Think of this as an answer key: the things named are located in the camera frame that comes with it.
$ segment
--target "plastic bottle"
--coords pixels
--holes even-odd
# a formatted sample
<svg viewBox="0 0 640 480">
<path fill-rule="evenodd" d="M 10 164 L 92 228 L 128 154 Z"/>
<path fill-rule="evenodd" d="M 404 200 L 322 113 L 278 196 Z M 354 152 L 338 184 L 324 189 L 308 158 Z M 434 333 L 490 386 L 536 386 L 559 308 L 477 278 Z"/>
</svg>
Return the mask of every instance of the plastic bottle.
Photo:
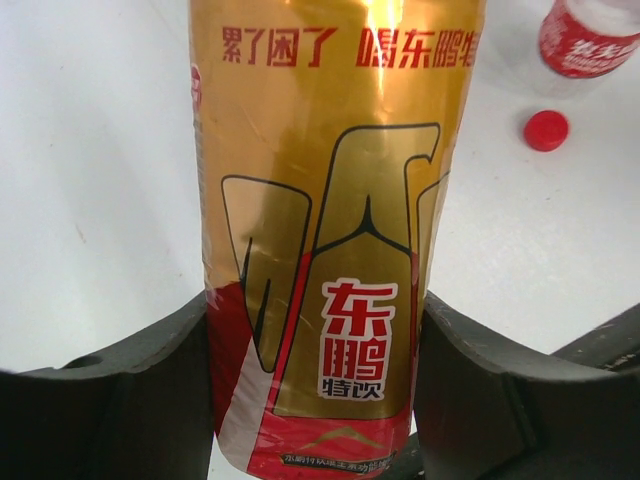
<svg viewBox="0 0 640 480">
<path fill-rule="evenodd" d="M 556 0 L 542 22 L 529 77 L 538 93 L 584 94 L 640 46 L 640 0 Z"/>
</svg>

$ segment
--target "white background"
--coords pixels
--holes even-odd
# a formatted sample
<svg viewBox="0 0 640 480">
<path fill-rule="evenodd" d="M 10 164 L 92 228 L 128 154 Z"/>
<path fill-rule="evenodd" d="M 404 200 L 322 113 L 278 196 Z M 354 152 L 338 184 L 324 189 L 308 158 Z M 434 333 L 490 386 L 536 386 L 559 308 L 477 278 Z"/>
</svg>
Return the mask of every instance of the white background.
<svg viewBox="0 0 640 480">
<path fill-rule="evenodd" d="M 532 54 L 550 5 L 489 0 L 430 285 L 544 352 L 640 300 L 640 55 L 579 101 L 535 93 L 563 87 Z M 62 366 L 202 289 L 187 18 L 0 0 L 0 368 Z M 549 107 L 572 134 L 539 154 L 520 130 Z"/>
</svg>

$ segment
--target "black holder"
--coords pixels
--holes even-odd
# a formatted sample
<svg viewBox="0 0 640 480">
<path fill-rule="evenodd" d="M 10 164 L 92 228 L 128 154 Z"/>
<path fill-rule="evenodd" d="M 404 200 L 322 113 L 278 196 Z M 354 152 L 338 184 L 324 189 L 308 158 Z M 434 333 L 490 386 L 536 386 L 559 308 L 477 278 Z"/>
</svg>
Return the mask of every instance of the black holder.
<svg viewBox="0 0 640 480">
<path fill-rule="evenodd" d="M 199 295 L 60 370 L 0 372 L 0 479 L 205 480 L 205 311 Z M 418 434 L 381 480 L 640 478 L 640 307 L 555 356 L 431 294 L 423 322 Z"/>
</svg>

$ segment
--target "bottle cap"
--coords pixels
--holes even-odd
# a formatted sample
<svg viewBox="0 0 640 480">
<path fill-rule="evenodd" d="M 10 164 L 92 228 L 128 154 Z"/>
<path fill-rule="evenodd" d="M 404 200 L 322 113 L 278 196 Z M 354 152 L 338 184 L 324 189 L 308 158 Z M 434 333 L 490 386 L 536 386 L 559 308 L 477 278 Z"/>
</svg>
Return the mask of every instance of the bottle cap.
<svg viewBox="0 0 640 480">
<path fill-rule="evenodd" d="M 529 119 L 524 127 L 524 138 L 531 148 L 539 152 L 555 150 L 569 136 L 569 122 L 560 112 L 543 110 Z"/>
</svg>

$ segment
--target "red bottle label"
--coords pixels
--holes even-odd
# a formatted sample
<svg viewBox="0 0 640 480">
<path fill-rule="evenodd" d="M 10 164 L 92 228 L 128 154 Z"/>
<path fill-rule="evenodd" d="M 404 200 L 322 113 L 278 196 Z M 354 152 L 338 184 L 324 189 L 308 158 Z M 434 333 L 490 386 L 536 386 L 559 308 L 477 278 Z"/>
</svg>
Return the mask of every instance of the red bottle label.
<svg viewBox="0 0 640 480">
<path fill-rule="evenodd" d="M 623 64 L 640 45 L 640 33 L 627 37 L 601 35 L 580 23 L 556 0 L 540 29 L 540 53 L 556 72 L 571 78 L 592 78 Z"/>
</svg>

